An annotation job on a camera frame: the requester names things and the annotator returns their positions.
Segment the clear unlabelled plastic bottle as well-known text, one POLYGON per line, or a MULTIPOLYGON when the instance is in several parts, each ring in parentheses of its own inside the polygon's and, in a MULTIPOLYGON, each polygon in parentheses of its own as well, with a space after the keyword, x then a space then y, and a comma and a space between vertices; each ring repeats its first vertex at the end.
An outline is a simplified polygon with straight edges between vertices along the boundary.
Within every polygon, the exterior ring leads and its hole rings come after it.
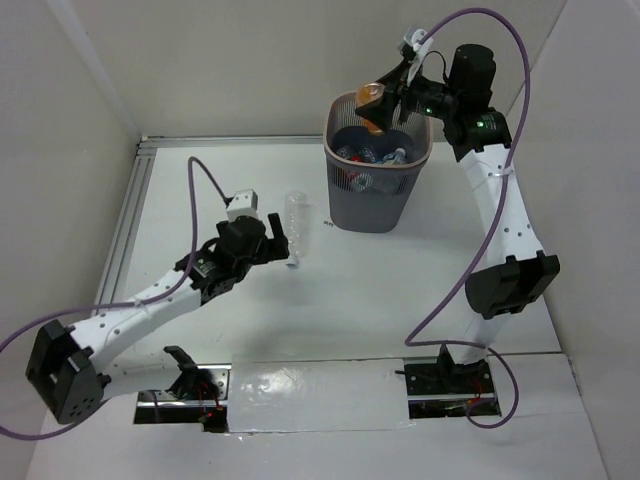
POLYGON ((288 240, 289 256, 286 266, 297 269, 307 251, 310 204, 301 191, 290 191, 284 201, 284 233, 288 240))

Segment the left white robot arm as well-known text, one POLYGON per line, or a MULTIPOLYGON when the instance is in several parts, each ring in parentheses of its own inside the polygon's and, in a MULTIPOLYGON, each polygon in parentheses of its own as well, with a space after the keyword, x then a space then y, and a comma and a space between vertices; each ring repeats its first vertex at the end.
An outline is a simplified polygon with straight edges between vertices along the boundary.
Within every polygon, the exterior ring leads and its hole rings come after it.
POLYGON ((137 341, 230 292, 252 267, 289 255, 276 213, 265 221, 250 216, 223 221, 217 230, 218 237, 177 262, 125 307, 70 326, 54 319, 39 329, 26 377, 58 423, 84 420, 102 401, 120 394, 124 378, 134 370, 114 361, 137 341))

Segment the orange juice bottle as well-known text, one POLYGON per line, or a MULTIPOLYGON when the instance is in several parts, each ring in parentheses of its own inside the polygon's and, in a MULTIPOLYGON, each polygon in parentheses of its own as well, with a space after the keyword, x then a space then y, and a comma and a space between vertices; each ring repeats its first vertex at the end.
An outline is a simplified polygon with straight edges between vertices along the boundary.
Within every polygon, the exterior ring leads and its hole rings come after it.
MULTIPOLYGON (((385 91, 383 84, 373 82, 361 86, 356 91, 355 107, 371 107, 378 100, 381 100, 385 91)), ((373 135, 382 135, 384 133, 378 126, 372 123, 370 120, 362 117, 362 124, 373 135)))

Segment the blue label bottle white cap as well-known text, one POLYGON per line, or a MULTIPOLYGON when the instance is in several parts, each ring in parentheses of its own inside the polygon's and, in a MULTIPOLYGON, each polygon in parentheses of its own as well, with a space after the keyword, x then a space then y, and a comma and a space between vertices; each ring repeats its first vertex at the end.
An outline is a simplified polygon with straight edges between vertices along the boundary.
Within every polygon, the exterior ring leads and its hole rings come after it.
POLYGON ((376 194, 379 191, 376 178, 369 173, 353 173, 349 177, 348 187, 355 193, 376 194))

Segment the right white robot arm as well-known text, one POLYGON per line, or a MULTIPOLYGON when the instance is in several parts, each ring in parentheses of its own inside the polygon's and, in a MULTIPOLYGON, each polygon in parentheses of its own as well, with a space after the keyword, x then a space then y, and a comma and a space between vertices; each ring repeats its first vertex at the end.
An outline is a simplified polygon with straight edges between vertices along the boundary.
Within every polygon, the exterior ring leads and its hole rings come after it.
POLYGON ((377 80, 378 92, 356 113, 382 131, 412 113, 441 120, 485 231, 479 252, 454 288, 464 291, 471 319, 459 340, 441 345, 436 361, 440 387, 457 392, 480 370, 504 325, 555 279, 560 263, 545 253, 534 233, 515 175, 514 140, 504 115, 490 105, 493 52, 476 44, 458 47, 441 82, 422 74, 428 45, 414 42, 400 52, 401 63, 377 80))

